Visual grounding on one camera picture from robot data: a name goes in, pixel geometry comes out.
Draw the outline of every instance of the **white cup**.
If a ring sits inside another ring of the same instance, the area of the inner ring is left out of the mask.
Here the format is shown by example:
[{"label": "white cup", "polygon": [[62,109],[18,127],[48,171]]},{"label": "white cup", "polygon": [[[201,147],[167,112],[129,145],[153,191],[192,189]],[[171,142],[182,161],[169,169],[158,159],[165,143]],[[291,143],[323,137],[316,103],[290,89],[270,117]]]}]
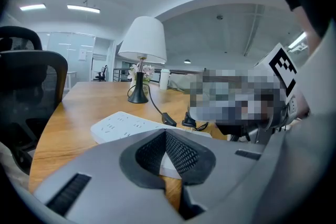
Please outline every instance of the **white cup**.
[{"label": "white cup", "polygon": [[169,76],[170,76],[170,70],[169,69],[161,69],[160,90],[166,90],[167,89]]}]

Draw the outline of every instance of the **mesh chair back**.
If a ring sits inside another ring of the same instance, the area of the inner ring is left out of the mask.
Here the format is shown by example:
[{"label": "mesh chair back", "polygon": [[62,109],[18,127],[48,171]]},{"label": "mesh chair back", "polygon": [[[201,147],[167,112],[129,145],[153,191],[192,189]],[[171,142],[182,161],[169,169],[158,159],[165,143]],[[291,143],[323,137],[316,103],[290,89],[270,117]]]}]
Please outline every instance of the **mesh chair back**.
[{"label": "mesh chair back", "polygon": [[25,152],[34,149],[61,102],[67,70],[67,61],[56,52],[0,52],[0,141],[26,173],[31,160]]},{"label": "mesh chair back", "polygon": [[6,50],[42,50],[38,35],[19,26],[0,27],[0,51]]}]

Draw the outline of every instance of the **ceiling beam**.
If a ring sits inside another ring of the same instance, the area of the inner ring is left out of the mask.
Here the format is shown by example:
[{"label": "ceiling beam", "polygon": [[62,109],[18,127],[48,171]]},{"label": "ceiling beam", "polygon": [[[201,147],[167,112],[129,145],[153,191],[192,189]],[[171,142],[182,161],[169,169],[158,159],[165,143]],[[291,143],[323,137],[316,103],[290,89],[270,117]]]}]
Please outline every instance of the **ceiling beam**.
[{"label": "ceiling beam", "polygon": [[254,18],[253,18],[253,23],[252,23],[252,26],[251,26],[251,31],[250,31],[250,35],[248,37],[248,40],[247,40],[247,44],[246,44],[246,47],[245,47],[245,51],[244,51],[244,56],[247,57],[250,49],[251,49],[251,46],[253,44],[253,40],[257,34],[257,30],[258,30],[258,27],[259,27],[259,23],[260,23],[260,17],[261,15],[263,15],[265,12],[265,6],[264,5],[256,5],[256,9],[255,9],[255,12],[254,12]]}]

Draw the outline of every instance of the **white power strip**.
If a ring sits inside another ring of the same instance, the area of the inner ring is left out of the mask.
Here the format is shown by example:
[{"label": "white power strip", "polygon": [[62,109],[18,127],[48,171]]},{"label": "white power strip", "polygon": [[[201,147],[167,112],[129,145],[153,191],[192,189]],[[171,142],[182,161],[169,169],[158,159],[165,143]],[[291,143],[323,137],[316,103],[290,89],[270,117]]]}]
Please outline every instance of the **white power strip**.
[{"label": "white power strip", "polygon": [[[130,135],[135,135],[138,133],[162,128],[180,129],[183,131],[192,132],[194,134],[211,137],[211,135],[209,135],[208,133],[185,130],[162,123],[148,121],[122,111],[112,114],[107,118],[101,120],[100,122],[94,124],[91,127],[91,135],[98,144],[102,144],[118,140]],[[164,154],[161,161],[160,175],[181,179],[180,175],[178,174],[174,165],[169,159],[167,153]]]}]

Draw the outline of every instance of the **white lamp shade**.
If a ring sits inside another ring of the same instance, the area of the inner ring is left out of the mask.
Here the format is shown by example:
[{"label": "white lamp shade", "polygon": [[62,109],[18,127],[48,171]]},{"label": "white lamp shade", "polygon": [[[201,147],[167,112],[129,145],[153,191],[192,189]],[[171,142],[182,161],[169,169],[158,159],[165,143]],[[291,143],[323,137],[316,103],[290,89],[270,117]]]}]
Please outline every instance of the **white lamp shade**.
[{"label": "white lamp shade", "polygon": [[147,55],[146,62],[167,62],[163,24],[152,17],[134,20],[118,52],[132,60],[139,60],[138,56],[143,54]]}]

